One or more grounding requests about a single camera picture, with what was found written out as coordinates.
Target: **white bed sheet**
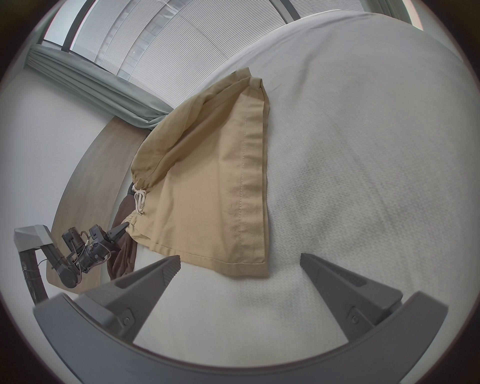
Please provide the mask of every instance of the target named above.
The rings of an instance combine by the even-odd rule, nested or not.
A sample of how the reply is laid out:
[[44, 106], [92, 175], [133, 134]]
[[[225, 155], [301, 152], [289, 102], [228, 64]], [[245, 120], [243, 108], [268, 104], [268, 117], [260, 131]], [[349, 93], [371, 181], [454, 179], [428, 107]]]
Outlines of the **white bed sheet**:
[[[199, 91], [249, 66], [270, 98], [270, 277], [180, 272], [135, 343], [179, 360], [259, 366], [347, 342], [299, 265], [317, 254], [449, 305], [427, 353], [439, 358], [480, 290], [480, 95], [462, 62], [383, 15], [295, 21], [231, 58]], [[159, 259], [139, 246], [135, 269]]]

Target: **wooden headboard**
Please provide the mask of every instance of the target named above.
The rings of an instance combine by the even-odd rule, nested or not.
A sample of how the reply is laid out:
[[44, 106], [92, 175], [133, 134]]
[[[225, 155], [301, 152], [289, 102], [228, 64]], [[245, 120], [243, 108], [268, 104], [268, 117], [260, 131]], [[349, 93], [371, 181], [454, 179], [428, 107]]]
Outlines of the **wooden headboard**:
[[[114, 117], [88, 147], [70, 177], [53, 220], [51, 233], [63, 255], [70, 253], [61, 237], [69, 228], [88, 232], [98, 224], [108, 229], [122, 181], [147, 134], [147, 130]], [[47, 262], [47, 281], [70, 292], [82, 293], [100, 285], [100, 267], [83, 274], [81, 283], [70, 289]]]

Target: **fabric fold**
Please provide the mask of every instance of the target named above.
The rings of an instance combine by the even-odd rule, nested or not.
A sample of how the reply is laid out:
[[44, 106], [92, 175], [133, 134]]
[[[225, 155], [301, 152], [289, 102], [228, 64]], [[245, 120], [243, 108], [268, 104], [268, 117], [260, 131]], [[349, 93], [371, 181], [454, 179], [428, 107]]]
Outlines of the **fabric fold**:
[[127, 232], [165, 256], [230, 276], [267, 276], [262, 80], [241, 69], [173, 110], [132, 162], [142, 214]]

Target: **tan fabric garment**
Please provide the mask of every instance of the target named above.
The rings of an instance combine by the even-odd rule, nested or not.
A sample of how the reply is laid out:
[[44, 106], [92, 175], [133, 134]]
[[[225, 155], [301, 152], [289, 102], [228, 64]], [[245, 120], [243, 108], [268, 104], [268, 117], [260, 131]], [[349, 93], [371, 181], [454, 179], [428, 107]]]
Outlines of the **tan fabric garment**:
[[126, 218], [138, 243], [230, 276], [267, 276], [268, 97], [248, 68], [171, 112], [132, 163], [143, 214]]

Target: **brown garment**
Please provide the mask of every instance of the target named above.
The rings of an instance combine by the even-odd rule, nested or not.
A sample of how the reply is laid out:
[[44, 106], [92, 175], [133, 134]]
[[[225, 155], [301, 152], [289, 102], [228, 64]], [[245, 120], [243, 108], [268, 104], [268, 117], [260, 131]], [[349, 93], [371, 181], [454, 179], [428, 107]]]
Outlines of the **brown garment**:
[[[119, 210], [112, 227], [120, 225], [125, 218], [135, 209], [135, 199], [133, 195], [128, 194], [120, 203]], [[137, 256], [137, 243], [125, 233], [118, 241], [121, 248], [120, 252], [112, 252], [111, 257], [107, 260], [107, 270], [110, 279], [116, 279], [130, 272], [135, 267], [135, 258]]]
[[175, 108], [132, 162], [135, 241], [230, 276], [267, 276], [268, 97], [248, 68]]

